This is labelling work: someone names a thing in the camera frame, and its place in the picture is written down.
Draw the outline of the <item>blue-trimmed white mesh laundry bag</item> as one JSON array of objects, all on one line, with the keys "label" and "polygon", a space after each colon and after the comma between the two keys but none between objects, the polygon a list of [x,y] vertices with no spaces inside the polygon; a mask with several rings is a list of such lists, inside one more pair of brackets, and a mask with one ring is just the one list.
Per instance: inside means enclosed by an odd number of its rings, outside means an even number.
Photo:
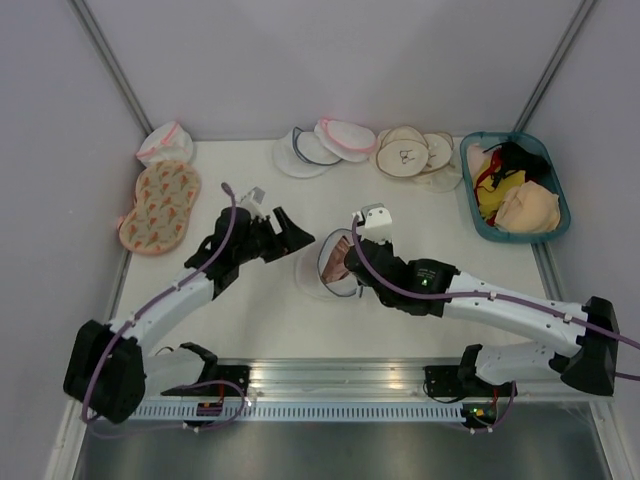
[{"label": "blue-trimmed white mesh laundry bag", "polygon": [[331,284],[325,284],[320,278],[329,253],[341,236],[345,236],[353,246],[351,232],[346,228],[338,228],[308,247],[295,261],[294,278],[298,287],[306,294],[321,300],[362,297],[363,287],[351,273],[347,278]]}]

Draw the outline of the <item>dusty pink bra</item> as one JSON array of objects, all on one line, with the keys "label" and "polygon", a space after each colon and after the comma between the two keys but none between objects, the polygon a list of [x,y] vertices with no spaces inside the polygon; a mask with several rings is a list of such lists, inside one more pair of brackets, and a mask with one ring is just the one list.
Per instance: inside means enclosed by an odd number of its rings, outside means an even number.
[{"label": "dusty pink bra", "polygon": [[347,278],[350,274],[344,261],[351,248],[350,241],[341,236],[336,245],[331,249],[329,258],[322,268],[320,278],[325,284],[336,283]]}]

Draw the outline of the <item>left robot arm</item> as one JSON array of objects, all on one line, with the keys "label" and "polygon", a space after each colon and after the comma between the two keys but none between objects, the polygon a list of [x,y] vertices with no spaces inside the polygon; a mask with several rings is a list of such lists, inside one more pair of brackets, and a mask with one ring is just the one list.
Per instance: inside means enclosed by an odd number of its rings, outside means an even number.
[{"label": "left robot arm", "polygon": [[76,334],[63,391],[113,424],[127,420],[147,396],[220,396],[234,386],[218,357],[194,343],[164,355],[156,345],[191,313],[216,300],[242,265],[270,263],[314,242],[277,207],[262,216],[246,208],[221,211],[214,231],[189,257],[173,283],[127,319],[89,320]]}]

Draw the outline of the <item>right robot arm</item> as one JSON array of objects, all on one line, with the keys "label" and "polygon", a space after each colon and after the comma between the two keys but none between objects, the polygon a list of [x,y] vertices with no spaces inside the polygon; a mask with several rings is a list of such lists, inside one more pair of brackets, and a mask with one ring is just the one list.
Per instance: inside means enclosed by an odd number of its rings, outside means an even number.
[{"label": "right robot arm", "polygon": [[582,393],[615,390],[619,328],[613,305],[557,302],[490,285],[433,259],[405,262],[390,244],[360,240],[346,269],[387,308],[412,316],[452,317],[523,337],[521,344],[466,347],[456,371],[459,388],[478,395],[510,382],[559,379]]}]

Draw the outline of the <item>blue-trimmed mesh bag centre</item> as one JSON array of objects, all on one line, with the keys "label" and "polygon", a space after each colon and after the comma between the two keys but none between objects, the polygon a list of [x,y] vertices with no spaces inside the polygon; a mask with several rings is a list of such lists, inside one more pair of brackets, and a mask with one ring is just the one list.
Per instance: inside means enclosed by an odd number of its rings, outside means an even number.
[{"label": "blue-trimmed mesh bag centre", "polygon": [[299,127],[273,144],[272,161],[283,174],[295,179],[318,177],[343,162],[314,132]]}]

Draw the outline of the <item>beige laundry bag back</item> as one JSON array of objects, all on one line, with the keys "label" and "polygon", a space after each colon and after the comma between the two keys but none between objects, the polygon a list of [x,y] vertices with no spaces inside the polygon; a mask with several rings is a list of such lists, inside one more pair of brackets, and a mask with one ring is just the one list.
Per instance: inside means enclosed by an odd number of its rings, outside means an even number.
[{"label": "beige laundry bag back", "polygon": [[447,132],[424,133],[429,160],[413,182],[433,193],[454,190],[463,178],[453,137]]}]

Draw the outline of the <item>beige laundry bag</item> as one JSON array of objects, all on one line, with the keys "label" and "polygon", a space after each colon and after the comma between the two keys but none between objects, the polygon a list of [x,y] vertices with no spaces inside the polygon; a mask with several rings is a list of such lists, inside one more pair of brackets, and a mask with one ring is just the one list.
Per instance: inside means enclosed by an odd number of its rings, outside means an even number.
[{"label": "beige laundry bag", "polygon": [[429,145],[414,127],[384,130],[373,154],[374,165],[385,175],[404,179],[420,174],[429,163]]},{"label": "beige laundry bag", "polygon": [[433,193],[454,190],[463,178],[453,137],[447,132],[424,133],[429,160],[413,182]]}]

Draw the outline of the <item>pink-trimmed mesh bag centre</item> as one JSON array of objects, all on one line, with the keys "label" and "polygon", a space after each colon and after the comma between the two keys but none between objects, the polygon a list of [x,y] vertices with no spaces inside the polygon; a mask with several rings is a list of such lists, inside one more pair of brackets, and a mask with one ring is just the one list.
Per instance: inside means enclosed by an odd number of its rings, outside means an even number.
[{"label": "pink-trimmed mesh bag centre", "polygon": [[378,145],[376,135],[357,124],[321,118],[314,127],[320,143],[340,159],[361,163]]}]

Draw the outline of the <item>pink-trimmed mesh bag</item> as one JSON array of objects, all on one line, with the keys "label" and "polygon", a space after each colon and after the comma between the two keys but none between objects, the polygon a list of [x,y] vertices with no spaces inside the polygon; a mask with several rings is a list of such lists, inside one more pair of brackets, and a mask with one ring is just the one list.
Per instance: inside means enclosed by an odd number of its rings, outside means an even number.
[{"label": "pink-trimmed mesh bag", "polygon": [[143,141],[135,157],[146,167],[166,160],[190,163],[194,142],[177,121],[170,121],[154,130]]},{"label": "pink-trimmed mesh bag", "polygon": [[314,127],[320,143],[340,159],[361,163],[378,145],[376,135],[357,124],[321,118]]}]

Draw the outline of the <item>beige laundry bag front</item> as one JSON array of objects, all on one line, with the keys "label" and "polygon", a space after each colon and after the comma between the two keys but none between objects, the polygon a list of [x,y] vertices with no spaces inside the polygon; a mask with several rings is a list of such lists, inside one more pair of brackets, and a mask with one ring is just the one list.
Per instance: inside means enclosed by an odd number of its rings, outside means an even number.
[{"label": "beige laundry bag front", "polygon": [[420,174],[429,163],[429,145],[414,127],[384,130],[373,154],[374,165],[385,175],[404,179]]}]

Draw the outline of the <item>yellow bra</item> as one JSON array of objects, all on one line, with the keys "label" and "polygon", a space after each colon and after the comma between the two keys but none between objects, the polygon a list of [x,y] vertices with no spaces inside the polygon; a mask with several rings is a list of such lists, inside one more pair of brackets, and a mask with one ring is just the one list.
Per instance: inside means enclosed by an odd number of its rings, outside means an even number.
[{"label": "yellow bra", "polygon": [[474,196],[478,211],[484,220],[491,220],[499,210],[506,194],[526,181],[524,170],[507,171],[501,174],[501,169],[486,163],[483,170],[474,180]]}]

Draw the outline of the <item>floral patterned laundry bag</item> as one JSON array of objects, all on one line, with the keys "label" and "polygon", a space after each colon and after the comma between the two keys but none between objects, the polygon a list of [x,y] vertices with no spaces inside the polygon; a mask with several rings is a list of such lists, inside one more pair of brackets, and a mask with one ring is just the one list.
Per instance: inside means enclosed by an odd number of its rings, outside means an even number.
[{"label": "floral patterned laundry bag", "polygon": [[134,206],[119,220],[123,247],[135,254],[162,255],[176,248],[187,231],[201,180],[188,163],[164,160],[136,180]]}]

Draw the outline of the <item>pale pink bra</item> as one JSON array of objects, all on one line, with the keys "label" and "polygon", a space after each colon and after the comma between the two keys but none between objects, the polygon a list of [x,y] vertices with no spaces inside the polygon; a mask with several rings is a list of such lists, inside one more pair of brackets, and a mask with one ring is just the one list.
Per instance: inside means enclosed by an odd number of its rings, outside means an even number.
[{"label": "pale pink bra", "polygon": [[479,176],[494,167],[499,170],[501,160],[495,149],[486,151],[479,143],[470,145],[466,150],[466,159],[471,179],[477,182]]}]

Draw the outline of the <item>pink-trimmed mesh bag left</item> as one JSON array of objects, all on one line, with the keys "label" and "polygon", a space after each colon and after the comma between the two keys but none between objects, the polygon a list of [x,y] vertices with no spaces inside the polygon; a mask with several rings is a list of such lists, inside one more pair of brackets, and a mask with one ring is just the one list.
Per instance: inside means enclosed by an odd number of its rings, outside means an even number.
[{"label": "pink-trimmed mesh bag left", "polygon": [[190,163],[194,142],[177,121],[170,121],[154,130],[143,141],[135,157],[146,167],[166,160]]}]

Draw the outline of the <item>peach bra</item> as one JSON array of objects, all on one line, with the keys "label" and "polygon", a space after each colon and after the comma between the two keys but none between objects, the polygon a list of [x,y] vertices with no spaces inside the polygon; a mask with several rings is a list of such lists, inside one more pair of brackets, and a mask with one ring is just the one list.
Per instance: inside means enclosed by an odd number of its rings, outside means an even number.
[{"label": "peach bra", "polygon": [[559,196],[528,181],[507,191],[495,216],[495,224],[517,234],[547,233],[561,220]]}]

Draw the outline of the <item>black bra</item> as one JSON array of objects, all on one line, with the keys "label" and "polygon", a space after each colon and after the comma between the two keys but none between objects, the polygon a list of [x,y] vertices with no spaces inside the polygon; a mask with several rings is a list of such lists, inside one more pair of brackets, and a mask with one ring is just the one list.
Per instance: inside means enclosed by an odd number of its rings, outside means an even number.
[{"label": "black bra", "polygon": [[526,179],[535,179],[551,171],[551,164],[543,156],[530,153],[515,142],[499,143],[484,153],[491,153],[488,175],[493,186],[519,171]]}]

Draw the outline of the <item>teal plastic basket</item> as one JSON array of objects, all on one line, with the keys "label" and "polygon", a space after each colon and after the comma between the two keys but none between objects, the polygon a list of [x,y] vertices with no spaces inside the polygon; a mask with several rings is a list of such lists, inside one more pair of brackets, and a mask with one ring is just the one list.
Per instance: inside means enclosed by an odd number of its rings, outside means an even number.
[{"label": "teal plastic basket", "polygon": [[[526,233],[526,234],[517,234],[510,233],[502,230],[495,224],[495,216],[491,220],[484,220],[477,207],[476,199],[474,196],[474,182],[471,179],[467,159],[466,159],[466,150],[467,148],[475,143],[479,143],[485,150],[490,147],[497,145],[502,142],[515,142],[523,147],[530,153],[543,156],[550,164],[551,171],[544,175],[537,177],[535,179],[526,179],[525,183],[528,181],[533,181],[542,185],[550,192],[557,194],[559,196],[559,208],[561,213],[561,220],[558,226],[551,232],[547,233]],[[571,215],[569,212],[569,208],[562,191],[561,184],[559,182],[558,176],[552,164],[551,158],[547,152],[546,147],[543,145],[541,141],[536,139],[535,137],[526,134],[526,133],[518,133],[518,132],[507,132],[507,133],[495,133],[495,132],[475,132],[467,135],[463,138],[460,144],[460,156],[462,162],[462,170],[463,170],[463,182],[465,186],[465,191],[467,193],[468,203],[470,207],[470,212],[472,216],[473,223],[475,225],[476,231],[483,238],[494,241],[494,242],[502,242],[502,243],[544,243],[550,241],[554,238],[557,238],[564,234],[569,228],[571,222]]]}]

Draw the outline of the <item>left corner aluminium profile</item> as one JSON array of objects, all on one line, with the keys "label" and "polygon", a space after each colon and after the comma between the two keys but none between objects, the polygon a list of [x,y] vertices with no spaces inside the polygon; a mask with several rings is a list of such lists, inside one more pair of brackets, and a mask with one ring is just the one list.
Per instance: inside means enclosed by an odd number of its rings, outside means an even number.
[{"label": "left corner aluminium profile", "polygon": [[149,135],[153,130],[152,124],[89,3],[85,0],[68,0],[67,4],[84,30],[134,122],[144,135]]}]

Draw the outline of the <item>corner aluminium profile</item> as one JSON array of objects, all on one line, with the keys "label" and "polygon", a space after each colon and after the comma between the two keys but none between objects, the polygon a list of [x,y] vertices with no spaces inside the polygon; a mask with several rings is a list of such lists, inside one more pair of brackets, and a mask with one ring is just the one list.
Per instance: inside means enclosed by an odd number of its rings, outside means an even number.
[{"label": "corner aluminium profile", "polygon": [[512,128],[514,132],[524,131],[530,124],[585,25],[599,4],[598,0],[581,0],[579,2]]},{"label": "corner aluminium profile", "polygon": [[67,4],[84,30],[134,122],[144,135],[149,135],[153,130],[152,124],[89,3],[85,0],[68,0]]}]

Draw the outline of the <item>right corner aluminium profile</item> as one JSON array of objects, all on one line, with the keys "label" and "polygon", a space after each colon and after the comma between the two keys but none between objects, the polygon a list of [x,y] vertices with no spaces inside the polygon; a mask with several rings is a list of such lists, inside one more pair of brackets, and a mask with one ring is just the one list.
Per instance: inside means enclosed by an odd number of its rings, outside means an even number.
[{"label": "right corner aluminium profile", "polygon": [[512,128],[514,132],[524,131],[530,124],[585,25],[599,4],[598,0],[581,0],[579,2]]}]

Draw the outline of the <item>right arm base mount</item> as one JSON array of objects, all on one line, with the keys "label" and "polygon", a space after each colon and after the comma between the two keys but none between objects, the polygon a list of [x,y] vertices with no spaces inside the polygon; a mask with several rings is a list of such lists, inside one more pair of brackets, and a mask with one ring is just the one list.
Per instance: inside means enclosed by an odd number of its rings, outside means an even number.
[{"label": "right arm base mount", "polygon": [[431,400],[443,404],[462,401],[468,397],[480,396],[477,388],[465,386],[457,376],[454,365],[432,365],[423,368],[423,393]]}]

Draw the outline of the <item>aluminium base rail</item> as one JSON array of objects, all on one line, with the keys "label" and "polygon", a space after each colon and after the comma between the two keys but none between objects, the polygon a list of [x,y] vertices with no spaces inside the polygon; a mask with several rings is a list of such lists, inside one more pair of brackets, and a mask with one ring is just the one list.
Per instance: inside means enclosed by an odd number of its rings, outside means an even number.
[{"label": "aluminium base rail", "polygon": [[[587,372],[577,365],[559,373],[556,369],[561,364],[558,358],[545,360],[537,350],[534,357],[525,362],[522,372],[514,372],[511,378],[496,383],[478,377],[475,366],[467,358],[453,365],[458,367],[458,379],[465,386],[480,391],[481,395],[474,398],[506,396],[513,390],[531,391],[536,395],[612,396],[613,379],[596,371]],[[94,364],[73,360],[63,389],[78,401],[87,400],[90,408],[100,414],[110,408],[130,410],[146,397],[161,396],[173,387],[195,384],[201,374],[215,371],[218,365],[248,365],[251,368],[248,390],[284,388],[302,392],[347,388],[406,390],[412,385],[422,385],[423,368],[432,366],[419,361],[233,360],[178,349],[147,358],[112,356],[99,373],[94,371]]]}]

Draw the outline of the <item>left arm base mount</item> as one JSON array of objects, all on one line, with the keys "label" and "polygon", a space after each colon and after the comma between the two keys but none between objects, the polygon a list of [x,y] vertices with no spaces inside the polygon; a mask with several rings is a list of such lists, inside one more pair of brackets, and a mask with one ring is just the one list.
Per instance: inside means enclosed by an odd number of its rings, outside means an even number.
[{"label": "left arm base mount", "polygon": [[165,390],[162,396],[172,397],[241,397],[250,384],[248,365],[218,365],[215,371],[203,373],[195,384]]}]

